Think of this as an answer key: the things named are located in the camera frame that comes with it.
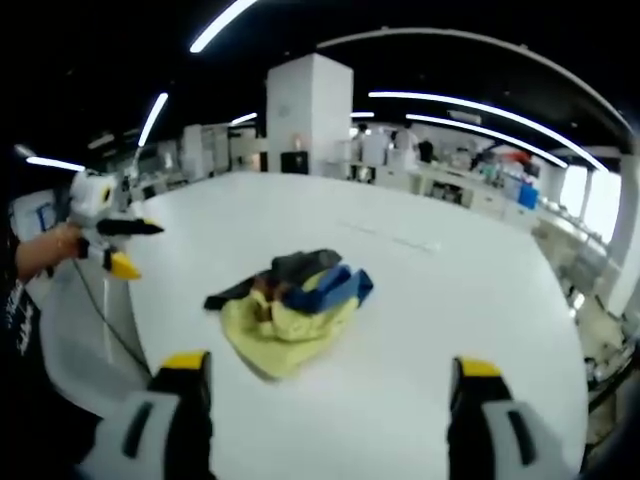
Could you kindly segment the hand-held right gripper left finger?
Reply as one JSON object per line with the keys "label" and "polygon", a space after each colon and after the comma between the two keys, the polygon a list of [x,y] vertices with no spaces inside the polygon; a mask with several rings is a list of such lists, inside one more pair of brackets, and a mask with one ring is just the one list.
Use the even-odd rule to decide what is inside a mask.
{"label": "hand-held right gripper left finger", "polygon": [[97,426],[80,479],[211,479],[211,354],[178,353]]}

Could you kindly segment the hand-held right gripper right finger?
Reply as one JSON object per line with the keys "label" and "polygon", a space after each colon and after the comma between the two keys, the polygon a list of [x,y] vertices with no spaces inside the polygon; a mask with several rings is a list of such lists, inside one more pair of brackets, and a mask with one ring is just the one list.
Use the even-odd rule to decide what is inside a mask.
{"label": "hand-held right gripper right finger", "polygon": [[543,418],[487,361],[453,359],[447,444],[451,479],[576,477]]}

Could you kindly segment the person's left hand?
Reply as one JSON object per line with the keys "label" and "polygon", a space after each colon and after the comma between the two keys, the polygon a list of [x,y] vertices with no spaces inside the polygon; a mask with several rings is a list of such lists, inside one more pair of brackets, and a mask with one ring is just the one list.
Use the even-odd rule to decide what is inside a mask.
{"label": "person's left hand", "polygon": [[60,223],[53,229],[55,259],[61,262],[80,257],[82,230],[72,223]]}

